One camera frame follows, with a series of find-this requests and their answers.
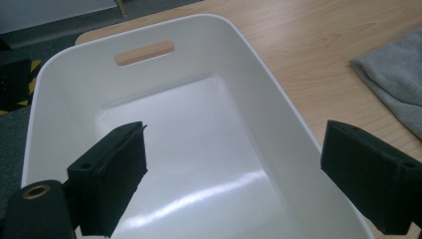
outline table surface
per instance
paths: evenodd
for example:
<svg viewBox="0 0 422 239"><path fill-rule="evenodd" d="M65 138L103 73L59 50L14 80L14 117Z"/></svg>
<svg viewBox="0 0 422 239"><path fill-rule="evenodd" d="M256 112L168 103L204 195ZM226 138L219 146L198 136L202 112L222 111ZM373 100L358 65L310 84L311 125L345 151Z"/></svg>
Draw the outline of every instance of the table surface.
<svg viewBox="0 0 422 239"><path fill-rule="evenodd" d="M354 124L422 161L422 143L356 76L349 60L422 27L420 0L205 0L83 34L77 44L196 13L233 22L319 143L327 120ZM407 236L417 238L412 225Z"/></svg>

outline floor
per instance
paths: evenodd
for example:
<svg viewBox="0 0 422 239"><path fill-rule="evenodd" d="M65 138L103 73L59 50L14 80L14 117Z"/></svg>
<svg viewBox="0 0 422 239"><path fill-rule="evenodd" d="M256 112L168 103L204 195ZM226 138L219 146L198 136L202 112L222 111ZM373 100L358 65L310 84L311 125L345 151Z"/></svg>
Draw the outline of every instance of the floor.
<svg viewBox="0 0 422 239"><path fill-rule="evenodd" d="M75 45L84 32L147 16L199 0L128 0L126 16L118 8L30 29L0 35L13 51L0 52L0 65L31 59L46 63L60 51ZM7 200L20 188L30 107L0 117L0 218L5 216Z"/></svg>

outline white container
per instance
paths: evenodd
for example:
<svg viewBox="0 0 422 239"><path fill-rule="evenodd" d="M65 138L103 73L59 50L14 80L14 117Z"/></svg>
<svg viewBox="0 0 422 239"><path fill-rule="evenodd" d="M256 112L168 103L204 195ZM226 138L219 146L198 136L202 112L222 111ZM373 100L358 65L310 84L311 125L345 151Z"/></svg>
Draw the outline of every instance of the white container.
<svg viewBox="0 0 422 239"><path fill-rule="evenodd" d="M171 53L114 61L168 41ZM65 181L73 161L136 120L148 124L149 171L112 238L372 238L319 169L320 148L277 81L239 31L213 15L51 59L34 96L22 184Z"/></svg>

